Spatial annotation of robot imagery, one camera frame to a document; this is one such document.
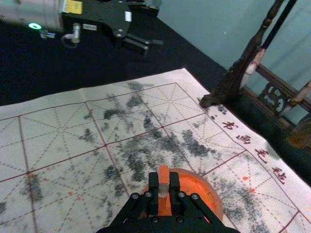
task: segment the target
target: ink mark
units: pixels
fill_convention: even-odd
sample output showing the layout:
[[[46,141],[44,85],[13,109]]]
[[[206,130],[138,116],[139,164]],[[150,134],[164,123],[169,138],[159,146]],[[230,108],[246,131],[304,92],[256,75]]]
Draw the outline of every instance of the ink mark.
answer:
[[[219,105],[217,106],[217,109],[219,112],[221,112],[223,115],[226,115],[227,110],[225,109],[225,107],[223,105]]]
[[[20,190],[20,194],[27,196],[31,199],[31,194],[34,202],[39,202],[43,199],[42,191],[40,187],[40,179],[35,174],[31,174],[28,178],[25,178],[24,187]]]
[[[109,124],[107,122],[101,127],[101,131],[104,132],[105,130],[109,129]]]
[[[89,111],[88,114],[84,115],[83,118],[84,118],[85,120],[86,120],[86,119],[92,118],[92,113],[93,113],[93,109],[91,109],[91,110]]]
[[[188,151],[195,157],[208,157],[209,152],[215,154],[217,151],[211,148],[206,148],[204,145],[199,144],[199,142],[193,137],[193,132],[191,130],[186,130],[182,132],[184,142],[182,145],[188,149]]]
[[[80,136],[79,139],[85,140],[86,142],[90,142],[90,143],[95,142],[94,134],[92,133],[92,131],[89,128],[87,128],[85,130],[84,135]]]
[[[117,115],[124,115],[125,114],[125,110],[123,109],[108,109],[104,112],[104,119],[105,120],[110,120],[112,118],[112,116]]]
[[[132,91],[141,91],[144,87],[152,87],[153,84],[141,84],[137,81],[127,82],[127,87]]]
[[[140,106],[144,104],[141,97],[138,95],[132,95],[131,98],[128,100],[128,102],[126,103],[126,106],[128,108],[133,108],[136,106]]]
[[[6,210],[6,202],[0,203],[0,215]]]

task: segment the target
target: ink smudge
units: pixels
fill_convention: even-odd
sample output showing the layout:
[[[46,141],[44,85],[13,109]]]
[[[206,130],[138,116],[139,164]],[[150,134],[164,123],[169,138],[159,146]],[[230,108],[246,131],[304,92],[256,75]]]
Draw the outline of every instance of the ink smudge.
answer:
[[[100,154],[100,153],[99,153],[98,150],[93,151],[93,155],[94,155],[94,156],[97,156],[97,155],[99,155],[99,154]]]
[[[6,210],[6,202],[0,203],[0,215]]]
[[[120,116],[120,115],[124,115],[124,114],[125,114],[125,110],[123,110],[123,109],[118,109],[118,108],[108,109],[104,112],[104,119],[110,120],[112,118],[112,116],[114,116],[114,115]]]
[[[221,112],[223,115],[226,115],[227,110],[225,109],[225,107],[223,105],[218,105],[217,109],[219,112]]]
[[[127,87],[132,91],[141,91],[144,87],[151,87],[153,84],[141,84],[137,81],[127,82]]]
[[[101,131],[104,132],[105,130],[109,129],[109,124],[107,122],[101,127]]]
[[[20,194],[24,196],[27,195],[28,199],[31,198],[32,194],[34,202],[39,202],[43,199],[40,180],[37,175],[32,174],[29,179],[25,179],[24,187],[21,189]]]
[[[90,142],[90,143],[95,142],[94,134],[92,133],[92,131],[89,128],[87,128],[85,130],[84,135],[80,136],[79,139],[85,140],[86,142]]]
[[[123,184],[119,183],[115,185],[115,197],[121,197],[124,193],[124,187]]]
[[[195,157],[208,157],[209,152],[212,154],[216,153],[216,150],[211,148],[206,148],[204,145],[200,145],[199,142],[193,137],[193,132],[191,130],[184,130],[182,132],[184,142],[182,145],[188,149],[188,151]]]
[[[133,94],[131,98],[126,103],[126,106],[128,108],[133,108],[136,106],[140,106],[141,104],[144,104],[141,97],[139,95]]]
[[[93,110],[91,109],[91,110],[89,111],[88,114],[86,114],[86,115],[83,116],[83,118],[84,118],[85,120],[86,120],[86,119],[92,118],[92,113],[93,113]]]
[[[112,165],[110,165],[108,168],[105,169],[104,171],[105,178],[108,180],[117,180],[119,178],[119,175],[117,171],[114,169]]]
[[[107,226],[110,222],[111,222],[111,218],[113,216],[113,213],[112,213],[112,204],[110,201],[107,201],[107,209],[106,209],[106,212],[107,212],[107,218],[106,218],[106,222],[105,222],[105,226]]]
[[[254,194],[236,183],[224,178],[215,177],[212,181],[216,192],[224,204],[224,212],[233,222],[241,222],[247,219],[250,225],[250,233],[269,233],[267,225],[260,220],[262,217],[260,204],[255,200]]]

